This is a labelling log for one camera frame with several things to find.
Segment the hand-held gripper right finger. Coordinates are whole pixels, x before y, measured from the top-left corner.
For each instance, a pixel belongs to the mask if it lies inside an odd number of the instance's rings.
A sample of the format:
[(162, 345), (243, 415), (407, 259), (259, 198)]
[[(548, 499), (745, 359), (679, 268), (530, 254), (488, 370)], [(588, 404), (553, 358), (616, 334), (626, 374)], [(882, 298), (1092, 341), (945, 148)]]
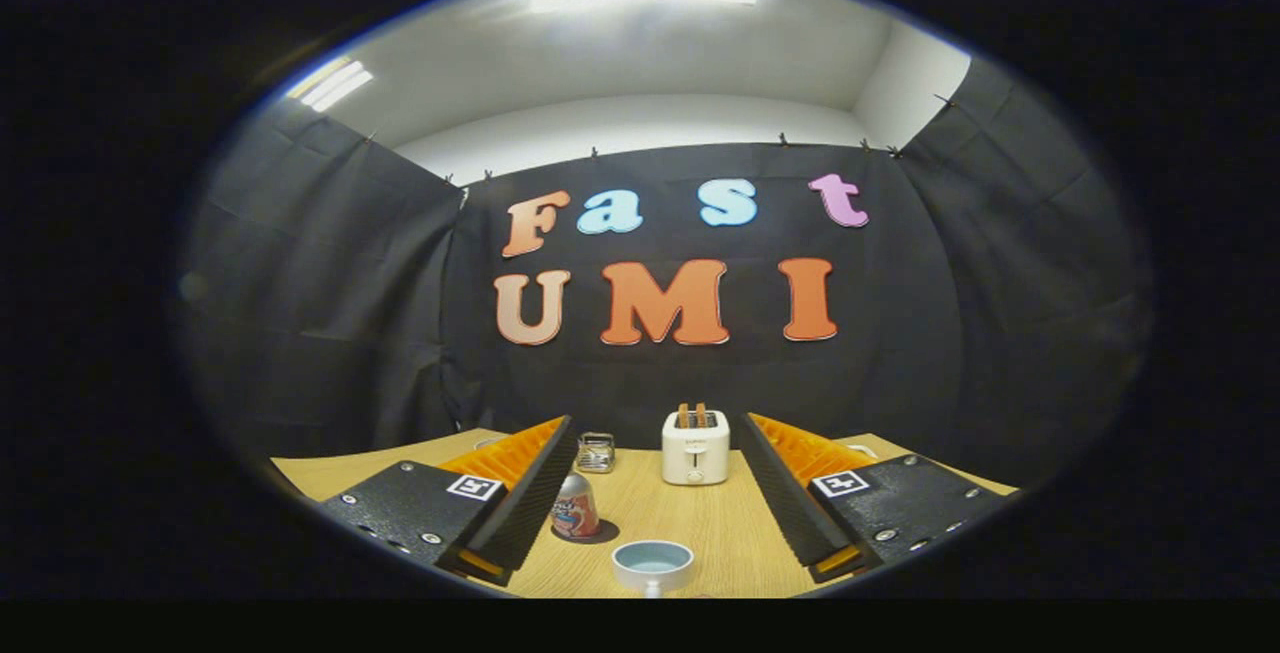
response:
[(1019, 493), (877, 435), (833, 440), (759, 414), (741, 416), (740, 449), (817, 584), (914, 560)]

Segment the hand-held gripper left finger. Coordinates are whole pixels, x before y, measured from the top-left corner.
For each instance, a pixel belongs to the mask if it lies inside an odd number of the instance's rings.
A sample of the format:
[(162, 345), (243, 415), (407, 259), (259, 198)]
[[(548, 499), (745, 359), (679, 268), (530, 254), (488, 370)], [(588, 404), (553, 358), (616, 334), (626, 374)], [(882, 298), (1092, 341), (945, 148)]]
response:
[(320, 507), (402, 560), (504, 586), (577, 449), (573, 420), (561, 416), (445, 464), (396, 462)]

